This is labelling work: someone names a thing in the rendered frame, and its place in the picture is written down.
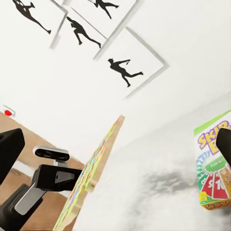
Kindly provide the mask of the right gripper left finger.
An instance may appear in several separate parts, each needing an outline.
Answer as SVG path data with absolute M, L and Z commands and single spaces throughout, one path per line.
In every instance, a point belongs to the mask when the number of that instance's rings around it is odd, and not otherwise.
M 0 186 L 25 147 L 21 128 L 0 133 Z

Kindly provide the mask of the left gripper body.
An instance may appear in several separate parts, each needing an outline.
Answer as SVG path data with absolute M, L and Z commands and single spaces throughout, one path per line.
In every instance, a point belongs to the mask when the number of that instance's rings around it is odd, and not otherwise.
M 75 174 L 75 178 L 72 181 L 66 182 L 67 188 L 59 188 L 59 186 L 55 183 L 56 174 L 58 168 L 75 170 L 75 168 L 69 168 L 67 164 L 66 167 L 58 167 L 58 166 L 49 166 L 49 165 L 40 165 L 38 168 L 37 178 L 35 179 L 35 187 L 39 189 L 43 189 L 48 192 L 61 192 L 61 191 L 72 191 L 77 179 L 78 175 Z

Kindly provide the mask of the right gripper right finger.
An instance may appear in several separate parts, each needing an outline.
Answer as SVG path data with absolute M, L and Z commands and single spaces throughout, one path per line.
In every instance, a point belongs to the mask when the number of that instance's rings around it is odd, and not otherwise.
M 231 167 L 231 130 L 220 128 L 218 131 L 216 146 Z

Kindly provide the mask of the jigsaw puzzle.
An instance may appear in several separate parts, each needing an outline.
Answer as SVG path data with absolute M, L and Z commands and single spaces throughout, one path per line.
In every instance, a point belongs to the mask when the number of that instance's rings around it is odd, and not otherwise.
M 109 129 L 96 151 L 92 154 L 90 160 L 77 179 L 52 231 L 63 231 L 63 229 L 79 214 L 87 193 L 93 193 L 124 120 L 125 116 L 121 115 Z

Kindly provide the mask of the board game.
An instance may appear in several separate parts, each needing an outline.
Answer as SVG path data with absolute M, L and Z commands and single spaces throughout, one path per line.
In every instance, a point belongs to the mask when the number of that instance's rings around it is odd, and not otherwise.
M 200 205 L 207 210 L 231 206 L 231 167 L 216 146 L 220 128 L 231 130 L 231 110 L 192 130 Z

